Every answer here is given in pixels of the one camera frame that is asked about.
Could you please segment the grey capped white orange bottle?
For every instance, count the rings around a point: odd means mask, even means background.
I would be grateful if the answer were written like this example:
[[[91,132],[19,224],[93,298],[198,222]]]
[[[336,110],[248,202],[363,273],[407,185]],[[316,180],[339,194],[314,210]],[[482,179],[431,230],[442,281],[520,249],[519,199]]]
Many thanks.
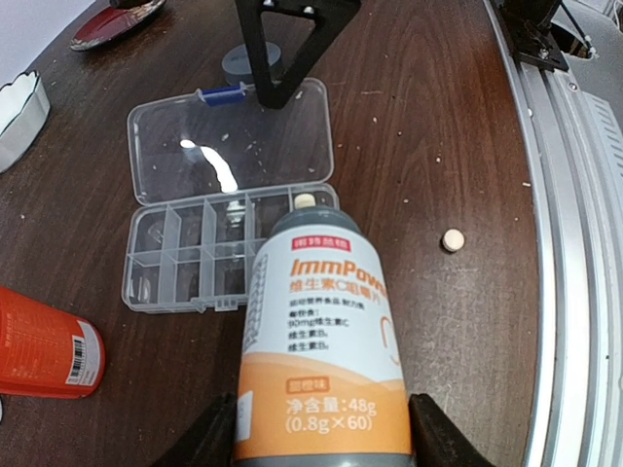
[[[237,466],[414,464],[380,257],[344,212],[296,209],[259,249],[237,409]]]

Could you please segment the grey bottle cap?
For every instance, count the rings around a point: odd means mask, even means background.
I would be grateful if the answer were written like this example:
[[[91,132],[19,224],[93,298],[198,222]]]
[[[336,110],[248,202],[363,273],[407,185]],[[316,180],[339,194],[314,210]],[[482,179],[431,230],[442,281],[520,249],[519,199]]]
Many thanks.
[[[267,42],[267,53],[271,78],[276,81],[283,73],[281,48],[274,43]],[[225,54],[221,67],[227,83],[231,86],[239,83],[253,85],[254,78],[245,45],[239,45]]]

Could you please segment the clear plastic pill organizer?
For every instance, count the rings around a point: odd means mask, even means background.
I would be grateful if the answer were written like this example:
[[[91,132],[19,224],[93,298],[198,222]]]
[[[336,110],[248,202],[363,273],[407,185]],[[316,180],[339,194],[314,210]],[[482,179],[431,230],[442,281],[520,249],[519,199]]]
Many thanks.
[[[132,311],[242,307],[255,255],[295,197],[339,205],[328,90],[316,78],[279,110],[245,84],[144,103],[127,130],[139,207],[121,296]]]

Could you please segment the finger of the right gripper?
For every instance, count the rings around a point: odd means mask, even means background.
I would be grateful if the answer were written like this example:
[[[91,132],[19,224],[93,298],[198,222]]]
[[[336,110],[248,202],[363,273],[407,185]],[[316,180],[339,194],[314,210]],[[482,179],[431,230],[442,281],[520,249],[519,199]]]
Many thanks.
[[[359,1],[237,1],[260,103],[281,109],[361,8]]]

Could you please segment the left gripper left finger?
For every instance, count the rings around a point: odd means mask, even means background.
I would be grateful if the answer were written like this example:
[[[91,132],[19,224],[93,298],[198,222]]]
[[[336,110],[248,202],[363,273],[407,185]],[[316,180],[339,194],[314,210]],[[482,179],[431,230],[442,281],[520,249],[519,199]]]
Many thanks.
[[[214,398],[179,440],[165,453],[165,466],[231,466],[237,398]]]

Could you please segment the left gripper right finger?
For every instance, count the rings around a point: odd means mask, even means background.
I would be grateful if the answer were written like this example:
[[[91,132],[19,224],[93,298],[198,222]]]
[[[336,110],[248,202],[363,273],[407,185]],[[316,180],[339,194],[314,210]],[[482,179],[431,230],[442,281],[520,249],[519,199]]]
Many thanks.
[[[412,394],[409,414],[417,466],[494,467],[428,394]]]

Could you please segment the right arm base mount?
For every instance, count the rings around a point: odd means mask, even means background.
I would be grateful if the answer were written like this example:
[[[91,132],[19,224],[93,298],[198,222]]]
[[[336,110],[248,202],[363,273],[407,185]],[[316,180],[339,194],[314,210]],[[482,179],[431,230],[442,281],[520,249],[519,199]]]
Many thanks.
[[[569,71],[564,54],[583,59],[597,58],[598,52],[568,6],[558,1],[492,1],[497,20],[512,57],[539,70]],[[562,9],[576,34],[553,22]]]

